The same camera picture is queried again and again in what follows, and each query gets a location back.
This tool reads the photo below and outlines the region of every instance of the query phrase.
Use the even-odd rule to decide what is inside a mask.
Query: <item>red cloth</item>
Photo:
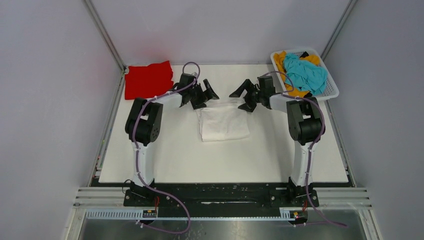
[[[125,100],[153,98],[172,88],[173,72],[170,61],[148,66],[129,66],[125,75]]]

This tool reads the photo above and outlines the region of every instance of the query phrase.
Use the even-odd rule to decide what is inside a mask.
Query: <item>white wall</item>
[[[356,180],[385,240],[424,239],[424,1],[358,1],[325,60]]]
[[[81,0],[0,2],[0,239],[59,239],[119,75]]]
[[[93,0],[127,65],[257,64],[322,52],[349,0]]]

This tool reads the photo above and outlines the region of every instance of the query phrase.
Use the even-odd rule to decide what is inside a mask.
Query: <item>orange cloth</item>
[[[284,58],[286,57],[286,51],[282,51],[282,53],[278,54],[274,54],[273,58],[275,61],[275,65],[277,65],[278,71],[285,73],[286,71],[284,70],[283,67],[283,61]],[[318,66],[320,64],[320,57],[318,57],[317,55],[309,55],[307,57],[301,57],[301,60],[306,60],[308,62],[311,62],[313,64],[315,64],[316,66]],[[283,74],[280,74],[282,82],[284,83],[285,89],[287,89],[287,91],[292,90],[292,86],[290,86],[289,84],[285,83],[286,80],[286,76],[284,76]],[[306,94],[308,94],[309,91],[299,91],[299,89],[297,87],[294,88],[294,91],[291,92],[287,92],[288,95],[292,96],[292,97],[304,97]]]

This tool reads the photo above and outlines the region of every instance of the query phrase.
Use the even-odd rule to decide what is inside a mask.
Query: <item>laundry basket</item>
[[[316,55],[316,56],[320,56],[317,51],[313,50],[313,49],[289,49],[289,50],[284,50],[286,53],[288,54],[295,54],[297,56],[301,56],[304,52],[307,52],[309,55]],[[271,61],[272,61],[272,65],[274,66],[274,69],[276,71],[278,71],[276,62],[274,61],[274,54],[280,54],[282,53],[283,50],[281,51],[275,51],[273,53],[271,53]],[[327,86],[325,87],[325,91],[323,94],[320,95],[315,95],[314,97],[316,98],[317,101],[325,101],[325,100],[329,100],[329,99],[333,99],[335,97],[337,97],[339,95],[339,89],[337,88],[336,84],[334,83],[333,78],[331,77],[329,70],[327,69],[326,65],[324,64],[323,60],[321,59],[321,57],[319,57],[319,66],[325,68],[325,70],[327,71]],[[279,79],[279,83],[281,84],[282,89],[284,89],[284,91],[286,90],[286,87],[283,84],[283,79],[281,78],[280,74],[277,74],[278,79]]]

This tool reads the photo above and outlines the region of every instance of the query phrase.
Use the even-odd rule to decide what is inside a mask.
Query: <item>white towel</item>
[[[197,111],[203,142],[247,138],[250,135],[247,113],[239,103],[208,106]]]

